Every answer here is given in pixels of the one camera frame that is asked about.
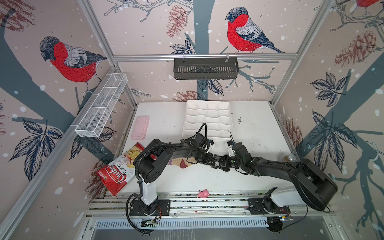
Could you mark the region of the red snack chip bag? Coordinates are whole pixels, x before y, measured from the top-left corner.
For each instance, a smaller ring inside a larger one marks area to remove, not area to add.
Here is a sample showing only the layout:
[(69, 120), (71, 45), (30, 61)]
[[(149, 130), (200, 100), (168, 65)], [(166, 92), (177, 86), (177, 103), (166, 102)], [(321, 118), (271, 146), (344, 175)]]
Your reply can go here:
[(121, 156), (96, 172), (113, 196), (116, 196), (135, 176), (134, 160), (143, 150), (144, 147), (140, 143), (136, 143)]

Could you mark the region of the horizontal aluminium back bar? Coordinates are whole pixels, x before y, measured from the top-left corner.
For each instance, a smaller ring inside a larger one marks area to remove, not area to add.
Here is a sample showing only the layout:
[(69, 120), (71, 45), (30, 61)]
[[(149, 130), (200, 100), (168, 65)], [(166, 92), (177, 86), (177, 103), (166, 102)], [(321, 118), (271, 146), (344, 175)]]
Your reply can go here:
[(122, 62), (166, 62), (174, 59), (201, 59), (201, 58), (237, 58), (238, 60), (289, 60), (293, 61), (298, 58), (296, 53), (261, 53), (261, 54), (195, 54), (195, 55), (115, 55), (113, 60), (115, 63)]

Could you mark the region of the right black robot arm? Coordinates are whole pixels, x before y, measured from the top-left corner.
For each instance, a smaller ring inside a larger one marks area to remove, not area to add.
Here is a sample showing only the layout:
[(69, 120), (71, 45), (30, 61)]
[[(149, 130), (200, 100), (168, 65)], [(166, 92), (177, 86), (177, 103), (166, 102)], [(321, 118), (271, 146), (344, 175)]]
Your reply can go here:
[(245, 175), (272, 177), (291, 182), (301, 200), (316, 211), (324, 211), (338, 191), (336, 183), (313, 162), (277, 162), (252, 157), (242, 143), (232, 145), (234, 154), (214, 157), (222, 170), (241, 169)]

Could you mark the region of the pink rectangular case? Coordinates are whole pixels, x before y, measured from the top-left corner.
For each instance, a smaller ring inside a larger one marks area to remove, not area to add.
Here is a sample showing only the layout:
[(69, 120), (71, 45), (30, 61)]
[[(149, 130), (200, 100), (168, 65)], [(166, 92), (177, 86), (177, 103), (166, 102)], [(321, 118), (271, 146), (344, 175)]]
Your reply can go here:
[(144, 140), (147, 134), (149, 122), (149, 116), (138, 116), (133, 127), (131, 139), (137, 141)]

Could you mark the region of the small pink toy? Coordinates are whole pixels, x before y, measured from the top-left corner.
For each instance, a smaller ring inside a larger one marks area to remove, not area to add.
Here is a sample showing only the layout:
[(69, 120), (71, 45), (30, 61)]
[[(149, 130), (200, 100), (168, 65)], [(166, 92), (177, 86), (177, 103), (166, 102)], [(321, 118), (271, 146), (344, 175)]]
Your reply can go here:
[(210, 195), (209, 191), (207, 189), (204, 189), (202, 191), (199, 191), (197, 197), (198, 198), (207, 198)]

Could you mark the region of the beige maroon striped sock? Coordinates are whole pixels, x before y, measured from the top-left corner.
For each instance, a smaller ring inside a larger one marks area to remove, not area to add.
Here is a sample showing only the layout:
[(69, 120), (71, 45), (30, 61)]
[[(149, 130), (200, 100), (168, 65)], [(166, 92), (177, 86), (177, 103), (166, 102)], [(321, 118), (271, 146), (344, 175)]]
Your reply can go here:
[(170, 160), (168, 162), (168, 165), (177, 166), (181, 169), (185, 169), (185, 168), (192, 166), (196, 163), (197, 163), (197, 161), (193, 157), (192, 158), (176, 158), (176, 159)]

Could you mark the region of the black hanging wall basket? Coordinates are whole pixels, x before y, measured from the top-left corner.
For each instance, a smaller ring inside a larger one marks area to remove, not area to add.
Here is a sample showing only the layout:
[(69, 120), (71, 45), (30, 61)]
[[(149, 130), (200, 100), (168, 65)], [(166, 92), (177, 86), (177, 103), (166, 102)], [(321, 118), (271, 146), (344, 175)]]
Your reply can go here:
[(239, 73), (237, 58), (185, 58), (174, 60), (176, 80), (230, 80)]

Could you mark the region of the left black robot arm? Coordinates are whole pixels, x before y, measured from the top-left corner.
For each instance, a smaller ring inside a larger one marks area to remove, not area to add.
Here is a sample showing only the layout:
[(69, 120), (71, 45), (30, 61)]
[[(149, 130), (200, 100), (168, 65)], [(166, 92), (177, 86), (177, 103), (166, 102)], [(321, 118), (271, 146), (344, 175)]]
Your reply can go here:
[(194, 158), (196, 163), (215, 166), (213, 154), (209, 150), (215, 142), (197, 133), (180, 143), (164, 143), (159, 139), (152, 140), (134, 161), (135, 176), (138, 179), (140, 194), (138, 201), (145, 214), (152, 214), (157, 208), (158, 195), (156, 180), (173, 159)]

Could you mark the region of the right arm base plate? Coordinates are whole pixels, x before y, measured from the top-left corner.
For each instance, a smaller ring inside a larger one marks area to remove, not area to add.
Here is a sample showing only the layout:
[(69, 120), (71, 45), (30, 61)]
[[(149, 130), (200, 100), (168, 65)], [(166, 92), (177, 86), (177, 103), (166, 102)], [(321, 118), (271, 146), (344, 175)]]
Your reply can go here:
[(272, 200), (272, 193), (277, 187), (271, 188), (262, 198), (248, 199), (248, 207), (246, 210), (250, 211), (252, 215), (262, 214), (279, 214), (279, 215), (291, 215), (291, 211), (288, 206), (279, 207)]

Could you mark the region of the white compartment organizer tray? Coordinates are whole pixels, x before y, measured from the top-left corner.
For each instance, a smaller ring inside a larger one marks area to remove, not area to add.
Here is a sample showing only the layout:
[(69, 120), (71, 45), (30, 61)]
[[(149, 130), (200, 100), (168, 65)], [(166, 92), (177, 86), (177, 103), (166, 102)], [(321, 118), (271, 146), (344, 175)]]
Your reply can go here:
[(208, 139), (216, 147), (223, 147), (230, 140), (233, 129), (231, 103), (218, 101), (188, 100), (186, 102), (183, 139), (193, 136), (202, 126), (207, 125)]

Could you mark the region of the aluminium front rail frame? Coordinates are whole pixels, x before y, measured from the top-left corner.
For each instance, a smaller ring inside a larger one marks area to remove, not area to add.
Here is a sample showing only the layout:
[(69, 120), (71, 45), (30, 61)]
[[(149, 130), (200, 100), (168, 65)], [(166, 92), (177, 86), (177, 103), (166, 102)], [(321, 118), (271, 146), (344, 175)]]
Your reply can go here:
[[(107, 194), (102, 199), (94, 199), (85, 213), (86, 219), (123, 219), (129, 195), (113, 197)], [(214, 192), (207, 198), (186, 192), (183, 194), (162, 193), (159, 200), (169, 200), (169, 218), (198, 217), (248, 217), (249, 199), (263, 199), (264, 193), (256, 192)]]

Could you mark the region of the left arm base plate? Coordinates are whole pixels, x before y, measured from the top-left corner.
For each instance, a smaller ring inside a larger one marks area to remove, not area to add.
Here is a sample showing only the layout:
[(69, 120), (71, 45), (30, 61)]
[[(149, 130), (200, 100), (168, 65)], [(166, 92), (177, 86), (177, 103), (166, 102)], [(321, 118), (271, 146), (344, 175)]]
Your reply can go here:
[(133, 200), (129, 205), (130, 217), (145, 217), (145, 216), (169, 216), (171, 201), (156, 199), (152, 204), (145, 205), (144, 202), (139, 200)]

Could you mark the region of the amber jar with lid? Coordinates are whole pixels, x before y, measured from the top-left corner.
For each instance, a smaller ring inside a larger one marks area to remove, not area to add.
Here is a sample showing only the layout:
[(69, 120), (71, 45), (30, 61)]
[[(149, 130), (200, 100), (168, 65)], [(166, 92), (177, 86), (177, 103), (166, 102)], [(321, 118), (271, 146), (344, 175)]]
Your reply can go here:
[(283, 157), (283, 162), (297, 162), (298, 161), (298, 158), (296, 155), (290, 153), (286, 156)]

